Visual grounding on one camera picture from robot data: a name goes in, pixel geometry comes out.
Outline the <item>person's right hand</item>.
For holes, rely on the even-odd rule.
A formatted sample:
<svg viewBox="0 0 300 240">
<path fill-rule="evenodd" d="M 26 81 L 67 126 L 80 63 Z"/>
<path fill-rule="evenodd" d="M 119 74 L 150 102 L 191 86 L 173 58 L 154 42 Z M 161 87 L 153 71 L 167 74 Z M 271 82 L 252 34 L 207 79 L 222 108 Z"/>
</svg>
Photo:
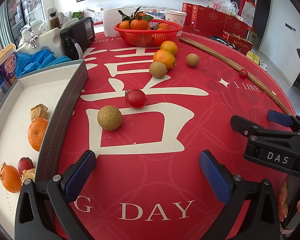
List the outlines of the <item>person's right hand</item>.
<svg viewBox="0 0 300 240">
<path fill-rule="evenodd" d="M 288 204 L 286 202 L 288 196 L 288 177 L 283 181 L 280 190 L 279 190 L 279 198 L 278 198 L 278 213 L 279 213 L 279 221 L 283 222 L 283 220 L 288 215 Z M 300 213 L 300 200 L 298 201 L 297 210 Z"/>
</svg>

